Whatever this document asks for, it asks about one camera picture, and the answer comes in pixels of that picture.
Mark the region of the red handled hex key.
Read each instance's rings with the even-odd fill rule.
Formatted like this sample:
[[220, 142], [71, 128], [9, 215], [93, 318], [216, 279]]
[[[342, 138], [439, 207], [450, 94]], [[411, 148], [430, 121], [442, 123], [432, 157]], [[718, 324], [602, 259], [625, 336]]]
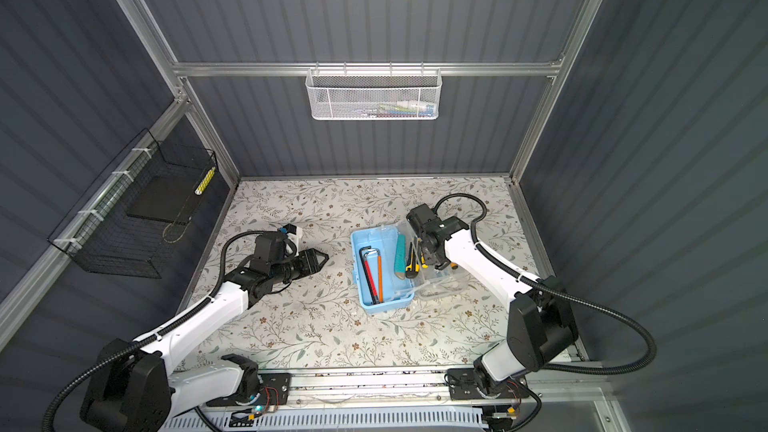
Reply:
[[360, 262], [363, 268], [366, 285], [368, 287], [369, 294], [371, 297], [371, 302], [373, 305], [377, 305], [379, 303], [379, 296], [375, 286], [375, 280], [373, 278], [370, 265], [368, 262], [368, 256], [373, 252], [374, 252], [374, 249], [371, 246], [365, 246], [359, 250], [358, 254], [359, 254]]

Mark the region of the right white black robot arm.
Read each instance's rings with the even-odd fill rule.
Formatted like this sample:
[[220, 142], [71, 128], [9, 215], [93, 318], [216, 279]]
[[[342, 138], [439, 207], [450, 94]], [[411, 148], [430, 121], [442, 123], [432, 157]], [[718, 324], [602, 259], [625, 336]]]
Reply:
[[437, 206], [421, 204], [406, 215], [411, 229], [438, 269], [452, 264], [469, 272], [505, 307], [505, 338], [475, 360], [473, 380], [478, 391], [492, 395], [509, 378], [544, 368], [579, 337], [570, 303], [555, 296], [562, 284], [542, 280], [490, 249], [477, 236], [477, 224], [456, 216], [440, 218]]

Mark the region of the yellow black utility knife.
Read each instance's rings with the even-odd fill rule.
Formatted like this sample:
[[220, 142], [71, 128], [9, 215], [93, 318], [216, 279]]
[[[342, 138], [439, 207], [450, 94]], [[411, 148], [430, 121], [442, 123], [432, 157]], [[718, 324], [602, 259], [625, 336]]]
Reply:
[[419, 273], [419, 259], [417, 258], [417, 240], [413, 239], [408, 247], [405, 277], [407, 279], [414, 279]]

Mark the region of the light blue plastic tool box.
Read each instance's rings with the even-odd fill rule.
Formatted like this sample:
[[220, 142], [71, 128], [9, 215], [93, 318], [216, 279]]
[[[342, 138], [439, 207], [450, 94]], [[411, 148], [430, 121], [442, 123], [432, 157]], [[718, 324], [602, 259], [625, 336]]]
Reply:
[[[427, 263], [426, 254], [423, 251], [424, 265], [414, 279], [399, 280], [393, 271], [395, 247], [398, 234], [406, 236], [406, 258], [410, 242], [416, 239], [411, 226], [407, 221], [401, 220], [393, 224], [360, 229], [351, 233], [350, 243], [353, 255], [353, 280], [358, 289], [359, 303], [362, 309], [369, 315], [380, 314], [405, 308], [413, 299], [421, 300], [438, 299], [452, 296], [462, 292], [468, 285], [469, 275], [457, 266], [450, 266], [443, 270], [437, 270]], [[383, 258], [383, 282], [384, 302], [373, 305], [366, 285], [363, 268], [359, 258], [359, 250], [362, 247], [371, 246], [382, 253]], [[377, 258], [371, 258], [371, 267], [377, 282]]]

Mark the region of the teal utility knife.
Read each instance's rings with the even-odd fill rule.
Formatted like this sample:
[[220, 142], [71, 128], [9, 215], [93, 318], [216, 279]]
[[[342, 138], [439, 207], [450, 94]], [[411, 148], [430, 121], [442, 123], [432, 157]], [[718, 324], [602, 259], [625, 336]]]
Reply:
[[407, 266], [406, 236], [404, 234], [399, 233], [396, 241], [395, 257], [394, 257], [394, 265], [393, 265], [394, 274], [399, 280], [406, 279], [406, 275], [405, 275], [406, 266]]

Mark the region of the yellow black screwdriver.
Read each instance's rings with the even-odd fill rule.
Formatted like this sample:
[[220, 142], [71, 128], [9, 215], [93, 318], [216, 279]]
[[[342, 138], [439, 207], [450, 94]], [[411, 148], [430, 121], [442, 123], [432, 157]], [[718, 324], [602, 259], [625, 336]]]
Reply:
[[422, 241], [419, 238], [414, 240], [414, 269], [419, 272], [424, 265], [424, 257], [422, 251]]

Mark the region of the long black hex key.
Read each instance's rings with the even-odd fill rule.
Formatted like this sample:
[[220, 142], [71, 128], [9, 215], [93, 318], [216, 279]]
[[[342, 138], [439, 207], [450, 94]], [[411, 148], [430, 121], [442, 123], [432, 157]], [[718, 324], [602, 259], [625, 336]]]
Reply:
[[371, 298], [372, 302], [374, 304], [378, 303], [378, 291], [377, 291], [377, 284], [374, 277], [373, 269], [371, 267], [370, 260], [371, 258], [377, 258], [376, 257], [376, 249], [367, 247], [363, 250], [362, 254], [362, 261], [364, 265], [364, 269], [366, 271], [366, 277], [367, 277], [367, 283], [370, 288]]

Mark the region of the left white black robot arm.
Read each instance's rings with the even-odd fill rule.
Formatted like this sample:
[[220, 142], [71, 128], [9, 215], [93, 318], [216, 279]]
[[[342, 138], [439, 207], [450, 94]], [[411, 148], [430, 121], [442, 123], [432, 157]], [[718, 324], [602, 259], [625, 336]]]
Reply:
[[254, 250], [229, 268], [220, 258], [212, 292], [136, 338], [105, 346], [88, 377], [80, 418], [100, 431], [157, 431], [191, 409], [220, 398], [264, 409], [277, 400], [261, 381], [258, 365], [234, 353], [212, 366], [178, 371], [181, 362], [221, 326], [266, 296], [320, 272], [328, 254], [301, 250], [283, 229], [254, 231]]

